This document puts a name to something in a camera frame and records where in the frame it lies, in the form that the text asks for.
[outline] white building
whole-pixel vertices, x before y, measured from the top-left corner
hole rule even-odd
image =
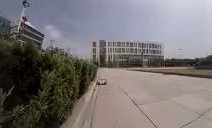
[[[156,42],[105,41],[92,43],[92,59],[105,66],[159,66],[163,45]]]

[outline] pole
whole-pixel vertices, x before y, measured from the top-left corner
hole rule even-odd
[[[24,13],[25,13],[25,7],[23,7],[23,11],[21,13],[21,16],[20,16],[20,20],[19,20],[19,23],[18,23],[18,27],[17,27],[17,32],[19,33],[20,31],[20,26],[21,26],[21,23],[22,23],[22,20],[23,20],[23,16],[24,16]]]
[[[142,43],[142,67],[144,67],[143,43]]]
[[[21,17],[20,17],[20,20],[19,20],[19,23],[18,23],[18,28],[17,28],[18,33],[20,31],[20,26],[21,26],[22,19],[23,19],[24,13],[25,13],[25,9],[30,7],[30,4],[26,0],[23,1],[22,5],[23,5],[23,11],[21,13]]]

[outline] grass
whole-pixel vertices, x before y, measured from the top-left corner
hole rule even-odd
[[[194,68],[186,68],[186,69],[130,69],[132,71],[142,71],[142,72],[153,72],[153,73],[162,73],[167,75],[181,75],[181,76],[190,76],[190,77],[199,77],[199,78],[210,78],[212,79],[212,70],[198,70]]]

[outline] sky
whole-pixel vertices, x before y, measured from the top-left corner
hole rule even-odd
[[[95,40],[158,41],[165,57],[212,54],[212,0],[27,0],[29,22],[43,32],[43,47],[71,49],[90,57]],[[15,23],[22,0],[0,0]]]

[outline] office building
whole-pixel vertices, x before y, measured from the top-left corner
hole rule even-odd
[[[92,43],[92,61],[102,66],[161,66],[163,60],[161,43],[105,40]]]
[[[35,29],[30,22],[27,21],[26,17],[23,17],[23,22],[21,22],[19,33],[18,25],[11,29],[12,37],[17,37],[21,42],[31,42],[37,46],[41,46],[44,40],[44,34]]]
[[[0,36],[8,36],[10,34],[11,21],[0,16]]]

